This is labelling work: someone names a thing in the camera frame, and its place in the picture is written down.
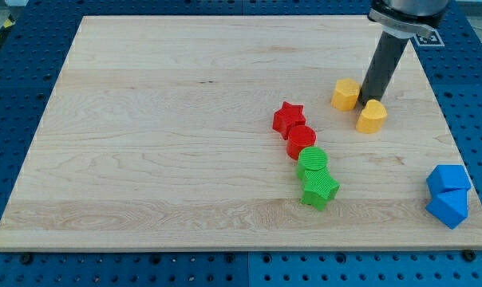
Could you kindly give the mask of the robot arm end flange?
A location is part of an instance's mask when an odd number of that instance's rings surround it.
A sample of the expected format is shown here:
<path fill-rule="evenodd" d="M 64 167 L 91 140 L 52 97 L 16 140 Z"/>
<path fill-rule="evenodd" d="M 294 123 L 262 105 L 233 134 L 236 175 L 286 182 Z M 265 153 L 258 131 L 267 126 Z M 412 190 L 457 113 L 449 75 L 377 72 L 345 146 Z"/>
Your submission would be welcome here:
<path fill-rule="evenodd" d="M 372 0 L 368 19 L 400 39 L 430 37 L 439 27 L 450 0 Z"/>

